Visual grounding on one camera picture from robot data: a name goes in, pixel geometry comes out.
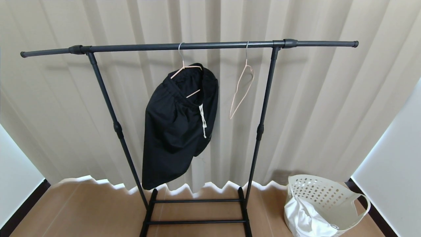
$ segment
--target metal rod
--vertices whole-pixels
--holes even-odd
[[[241,215],[242,215],[243,220],[246,221],[246,222],[243,223],[244,224],[245,236],[246,237],[252,237],[250,220],[248,219],[248,214],[247,214],[247,205],[245,204],[244,192],[242,191],[241,187],[238,188],[238,196],[241,199],[241,201],[240,201]]]
[[[245,207],[246,208],[247,208],[248,199],[250,197],[251,183],[253,181],[254,169],[256,167],[257,154],[259,152],[260,140],[261,140],[262,135],[263,135],[263,130],[264,130],[263,123],[264,123],[264,118],[265,118],[265,115],[266,115],[267,103],[269,101],[270,87],[272,85],[273,72],[275,71],[275,64],[276,64],[276,59],[278,57],[278,51],[279,50],[280,50],[280,48],[278,48],[278,47],[275,47],[275,48],[272,49],[272,57],[270,59],[270,67],[269,67],[269,73],[268,73],[268,76],[267,76],[266,91],[264,93],[262,113],[261,113],[261,116],[260,116],[260,124],[257,127],[256,145],[254,146],[253,160],[251,162],[250,176],[248,178],[247,193],[245,195]]]
[[[155,203],[186,203],[186,202],[239,202],[240,199],[183,199],[183,200],[155,200]]]
[[[148,235],[148,229],[149,229],[149,222],[152,218],[152,213],[154,212],[155,207],[155,200],[158,195],[158,190],[154,189],[152,191],[151,199],[149,200],[149,206],[146,208],[146,215],[145,219],[143,220],[142,230],[140,231],[139,237],[146,237]]]
[[[180,49],[217,49],[217,48],[245,48],[247,41],[241,42],[210,42],[210,43],[183,43]],[[306,46],[325,47],[357,47],[358,41],[298,41],[293,39],[273,41],[250,41],[249,48],[293,48]],[[39,51],[21,52],[22,57],[32,57],[52,54],[86,54],[88,52],[117,52],[117,51],[155,51],[177,50],[179,43],[163,44],[132,44],[132,45],[107,45],[107,46],[72,46]]]
[[[175,224],[220,224],[244,223],[245,220],[209,220],[209,221],[149,221],[147,225],[175,225]]]
[[[129,163],[130,170],[132,172],[133,178],[136,182],[137,188],[139,189],[140,195],[142,197],[143,204],[145,205],[145,208],[148,209],[148,201],[146,200],[145,193],[143,192],[142,185],[140,184],[140,181],[139,181],[139,177],[137,176],[137,172],[136,172],[136,169],[134,167],[133,161],[131,159],[129,149],[127,148],[126,140],[124,139],[124,135],[123,135],[123,130],[121,128],[120,123],[117,120],[114,109],[112,108],[112,104],[111,104],[111,101],[109,99],[107,89],[105,88],[104,81],[102,80],[102,76],[101,76],[101,73],[99,71],[98,64],[97,64],[96,59],[95,59],[95,55],[93,53],[88,52],[87,56],[89,58],[89,61],[92,64],[93,71],[95,72],[96,79],[98,80],[99,87],[101,88],[102,95],[104,96],[105,103],[108,107],[108,111],[111,115],[112,122],[114,124],[114,131],[117,133],[117,136],[120,140],[120,143],[121,143],[121,146],[123,148],[124,154],[126,156],[127,162]]]

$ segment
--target laundry basket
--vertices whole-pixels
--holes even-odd
[[[337,182],[313,175],[290,176],[286,203],[293,195],[311,203],[327,222],[339,227],[335,237],[356,226],[371,207],[366,196],[354,193]],[[364,213],[358,215],[354,201],[360,196],[367,200],[368,206]]]

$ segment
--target brown floor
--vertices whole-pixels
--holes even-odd
[[[254,237],[292,237],[283,219],[286,191],[269,185],[260,191],[252,187],[248,215]],[[203,188],[199,198],[238,198],[232,187],[219,194],[212,187]],[[185,189],[172,196],[167,189],[158,192],[158,199],[192,198]],[[358,203],[359,213],[363,207]],[[94,180],[67,181],[56,184],[32,208],[11,237],[137,237],[145,209],[139,192],[129,194],[124,188],[114,189],[109,183]],[[241,219],[238,203],[156,204],[152,220]],[[242,224],[194,224],[151,226],[149,237],[244,236]],[[343,237],[384,236],[370,216],[366,216]]]

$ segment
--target dark baseboard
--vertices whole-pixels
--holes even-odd
[[[346,185],[348,188],[353,191],[354,193],[363,194],[361,189],[355,184],[355,182],[350,178],[348,182],[346,182]],[[359,197],[358,201],[361,203],[361,205],[367,209],[367,201],[363,197]],[[380,215],[376,207],[371,205],[370,210],[368,211],[368,214],[371,216],[373,221],[376,223],[376,225],[379,227],[381,232],[383,232],[384,236],[386,237],[397,237],[396,233],[393,231],[393,229],[389,226],[389,224],[383,219],[383,216]]]
[[[6,224],[0,229],[1,237],[9,237],[12,234],[15,228],[50,186],[50,183],[44,179],[44,181],[32,192],[32,194],[25,200],[13,216],[10,217]]]

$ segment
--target curtain fold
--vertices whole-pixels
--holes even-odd
[[[421,1],[127,0],[0,2],[0,123],[57,183],[91,175],[136,184],[86,56],[23,59],[20,51],[72,45],[219,41],[358,40],[358,48],[279,52],[254,181],[285,184],[307,173],[346,181],[421,76]],[[255,81],[234,118],[229,108],[244,49],[182,51],[219,80],[208,147],[182,177],[197,191],[248,180],[271,49],[248,49]],[[154,89],[181,67],[177,51],[96,54],[141,176],[144,112]],[[251,77],[240,84],[242,98]]]

